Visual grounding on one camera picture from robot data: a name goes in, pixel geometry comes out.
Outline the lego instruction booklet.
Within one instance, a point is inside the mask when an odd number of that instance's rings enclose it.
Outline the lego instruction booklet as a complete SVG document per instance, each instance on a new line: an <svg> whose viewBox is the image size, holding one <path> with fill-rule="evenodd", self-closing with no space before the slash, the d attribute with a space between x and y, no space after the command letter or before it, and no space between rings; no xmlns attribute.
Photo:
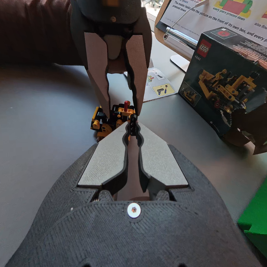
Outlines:
<svg viewBox="0 0 267 267"><path fill-rule="evenodd" d="M150 59L143 103L177 93L178 90L159 69L154 67L153 61Z"/></svg>

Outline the person's left forearm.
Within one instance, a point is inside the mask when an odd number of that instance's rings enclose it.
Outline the person's left forearm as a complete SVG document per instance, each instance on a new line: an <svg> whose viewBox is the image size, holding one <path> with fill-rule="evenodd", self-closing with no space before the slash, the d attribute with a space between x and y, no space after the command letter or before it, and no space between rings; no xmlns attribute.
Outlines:
<svg viewBox="0 0 267 267"><path fill-rule="evenodd" d="M1 0L1 64L83 65L71 34L76 1Z"/></svg>

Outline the green plastic bin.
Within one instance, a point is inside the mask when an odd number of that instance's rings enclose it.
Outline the green plastic bin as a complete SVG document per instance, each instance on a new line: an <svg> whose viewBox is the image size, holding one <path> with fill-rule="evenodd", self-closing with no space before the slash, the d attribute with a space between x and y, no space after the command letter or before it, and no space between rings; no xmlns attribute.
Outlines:
<svg viewBox="0 0 267 267"><path fill-rule="evenodd" d="M267 257L267 179L239 217L238 226L253 245Z"/></svg>

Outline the dark lego box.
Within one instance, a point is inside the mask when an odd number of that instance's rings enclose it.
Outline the dark lego box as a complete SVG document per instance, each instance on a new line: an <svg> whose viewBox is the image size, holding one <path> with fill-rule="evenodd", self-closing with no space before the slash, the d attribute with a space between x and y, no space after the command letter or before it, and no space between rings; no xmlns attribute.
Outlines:
<svg viewBox="0 0 267 267"><path fill-rule="evenodd" d="M178 94L216 134L267 151L267 51L228 28L203 32Z"/></svg>

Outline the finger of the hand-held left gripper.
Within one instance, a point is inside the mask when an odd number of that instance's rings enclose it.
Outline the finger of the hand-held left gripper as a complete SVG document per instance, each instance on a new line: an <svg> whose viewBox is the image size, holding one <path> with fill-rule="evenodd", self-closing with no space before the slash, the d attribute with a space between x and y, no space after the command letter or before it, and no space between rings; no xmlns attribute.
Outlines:
<svg viewBox="0 0 267 267"><path fill-rule="evenodd" d="M135 113L139 116L144 101L148 74L142 35L132 35L127 40L124 50L124 61L129 76L129 88L132 91Z"/></svg>
<svg viewBox="0 0 267 267"><path fill-rule="evenodd" d="M106 42L96 33L84 33L88 76L103 112L110 118L109 82L107 79L108 54Z"/></svg>

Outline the white instruction sheet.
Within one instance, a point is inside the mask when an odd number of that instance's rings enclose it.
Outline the white instruction sheet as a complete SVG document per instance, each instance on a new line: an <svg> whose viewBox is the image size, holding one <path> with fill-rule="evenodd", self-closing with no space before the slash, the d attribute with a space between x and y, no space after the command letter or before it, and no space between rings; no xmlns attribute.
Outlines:
<svg viewBox="0 0 267 267"><path fill-rule="evenodd" d="M187 10L200 1L172 0L161 22L172 26ZM266 0L211 0L189 11L174 29L199 40L202 32L228 28L254 42L267 45Z"/></svg>

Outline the person's left hand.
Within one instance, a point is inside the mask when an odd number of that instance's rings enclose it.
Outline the person's left hand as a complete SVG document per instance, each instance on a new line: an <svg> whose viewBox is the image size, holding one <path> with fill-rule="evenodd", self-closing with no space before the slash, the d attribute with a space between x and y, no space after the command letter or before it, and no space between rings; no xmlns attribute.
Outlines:
<svg viewBox="0 0 267 267"><path fill-rule="evenodd" d="M109 74L123 74L126 72L124 54L121 52L116 59L108 58L108 73Z"/></svg>

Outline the thin metal rod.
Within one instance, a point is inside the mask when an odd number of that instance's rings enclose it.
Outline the thin metal rod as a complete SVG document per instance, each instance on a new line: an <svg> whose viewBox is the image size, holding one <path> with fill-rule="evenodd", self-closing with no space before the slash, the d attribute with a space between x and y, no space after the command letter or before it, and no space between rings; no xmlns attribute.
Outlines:
<svg viewBox="0 0 267 267"><path fill-rule="evenodd" d="M166 40L169 37L169 31L191 10L198 8L202 5L207 5L209 3L209 0L202 0L198 2L195 6L187 10L164 34L163 39Z"/></svg>

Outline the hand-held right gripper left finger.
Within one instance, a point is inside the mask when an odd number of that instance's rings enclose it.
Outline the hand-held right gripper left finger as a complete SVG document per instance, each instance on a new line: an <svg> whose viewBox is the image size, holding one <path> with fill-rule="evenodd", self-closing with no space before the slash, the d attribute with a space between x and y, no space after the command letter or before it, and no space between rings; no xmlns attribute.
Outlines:
<svg viewBox="0 0 267 267"><path fill-rule="evenodd" d="M128 177L128 122L101 140L86 163L78 188L120 191Z"/></svg>

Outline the brown cardboard board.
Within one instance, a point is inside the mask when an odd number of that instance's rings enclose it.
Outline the brown cardboard board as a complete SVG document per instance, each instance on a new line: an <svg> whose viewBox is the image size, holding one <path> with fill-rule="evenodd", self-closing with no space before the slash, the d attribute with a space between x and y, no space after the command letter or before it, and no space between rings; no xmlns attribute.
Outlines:
<svg viewBox="0 0 267 267"><path fill-rule="evenodd" d="M156 17L154 27L155 37L160 43L170 48L172 51L175 51L177 54L185 58L191 58L198 42L186 34L183 34L181 31L171 28L166 23L161 22L161 18L170 3L171 0L164 1Z"/></svg>

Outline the silver monitor stand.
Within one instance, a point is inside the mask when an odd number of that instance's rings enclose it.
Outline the silver monitor stand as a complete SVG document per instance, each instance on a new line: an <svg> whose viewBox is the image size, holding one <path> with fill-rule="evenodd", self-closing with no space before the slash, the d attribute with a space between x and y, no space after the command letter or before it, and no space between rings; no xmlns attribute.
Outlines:
<svg viewBox="0 0 267 267"><path fill-rule="evenodd" d="M183 72L186 72L195 50L182 40L168 33L164 35L163 39L165 45L177 53L177 55L170 57L170 61Z"/></svg>

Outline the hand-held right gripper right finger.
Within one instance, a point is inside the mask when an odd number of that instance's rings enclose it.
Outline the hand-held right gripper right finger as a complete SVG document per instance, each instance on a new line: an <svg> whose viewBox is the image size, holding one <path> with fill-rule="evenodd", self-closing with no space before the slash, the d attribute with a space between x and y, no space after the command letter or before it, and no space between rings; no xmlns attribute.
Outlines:
<svg viewBox="0 0 267 267"><path fill-rule="evenodd" d="M139 181L143 192L189 186L169 144L142 123L136 123Z"/></svg>

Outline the yellow lego bulldozer model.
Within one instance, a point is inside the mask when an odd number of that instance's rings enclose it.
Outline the yellow lego bulldozer model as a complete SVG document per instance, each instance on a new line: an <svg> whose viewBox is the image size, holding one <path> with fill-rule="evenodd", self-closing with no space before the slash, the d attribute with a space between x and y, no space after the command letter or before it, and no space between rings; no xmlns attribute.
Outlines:
<svg viewBox="0 0 267 267"><path fill-rule="evenodd" d="M130 101L125 101L118 105L113 105L110 110L110 117L104 113L101 106L96 107L92 116L91 130L97 132L97 142L100 142L111 132L116 130L124 122L130 123L130 117L135 113L135 108Z"/></svg>

